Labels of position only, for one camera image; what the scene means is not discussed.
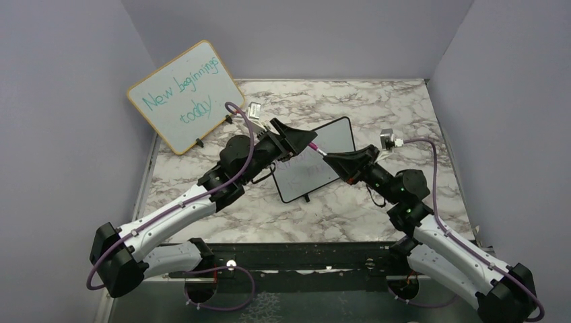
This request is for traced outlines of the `magenta capped whiteboard marker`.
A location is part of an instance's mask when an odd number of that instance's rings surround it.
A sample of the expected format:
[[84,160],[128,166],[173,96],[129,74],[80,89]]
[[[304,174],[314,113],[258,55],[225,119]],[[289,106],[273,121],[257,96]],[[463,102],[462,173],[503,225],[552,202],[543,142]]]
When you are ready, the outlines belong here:
[[315,150],[320,155],[327,156],[327,153],[325,151],[323,151],[322,149],[320,149],[315,143],[309,143],[308,146],[309,146],[309,148]]

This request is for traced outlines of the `black-framed whiteboard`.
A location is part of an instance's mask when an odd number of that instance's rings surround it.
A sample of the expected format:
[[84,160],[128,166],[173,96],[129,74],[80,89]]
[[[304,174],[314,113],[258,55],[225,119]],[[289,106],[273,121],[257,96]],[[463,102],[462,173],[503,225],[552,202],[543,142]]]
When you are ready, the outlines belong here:
[[[314,129],[317,137],[312,141],[325,153],[339,153],[356,149],[351,120],[337,118]],[[323,161],[314,149],[307,147],[289,161],[279,162],[273,180],[283,203],[290,203],[336,181],[339,176]]]

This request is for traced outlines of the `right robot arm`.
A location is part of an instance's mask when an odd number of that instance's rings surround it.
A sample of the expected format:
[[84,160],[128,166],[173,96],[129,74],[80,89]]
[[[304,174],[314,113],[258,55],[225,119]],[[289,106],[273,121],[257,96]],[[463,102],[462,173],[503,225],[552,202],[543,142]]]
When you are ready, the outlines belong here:
[[482,322],[534,322],[539,309],[531,271],[514,266],[478,248],[423,202],[430,191],[421,170],[392,175],[376,161],[379,150],[324,153],[323,160],[344,182],[366,184],[391,204],[387,214],[405,237],[393,245],[390,268],[409,269],[437,281],[466,301]]

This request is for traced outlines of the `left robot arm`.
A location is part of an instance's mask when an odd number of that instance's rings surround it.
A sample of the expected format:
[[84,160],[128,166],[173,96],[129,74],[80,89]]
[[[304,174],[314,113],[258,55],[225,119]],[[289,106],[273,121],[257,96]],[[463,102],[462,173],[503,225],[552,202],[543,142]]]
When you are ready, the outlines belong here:
[[122,297],[141,282],[163,273],[189,270],[195,276],[211,270],[211,257],[196,239],[180,245],[177,254],[162,243],[190,224],[213,215],[237,201],[244,187],[273,162],[301,154],[317,137],[312,130],[295,129],[278,119],[261,135],[235,135],[220,151],[220,159],[183,195],[151,215],[115,227],[107,222],[95,232],[89,260],[87,287],[98,275],[113,298]]

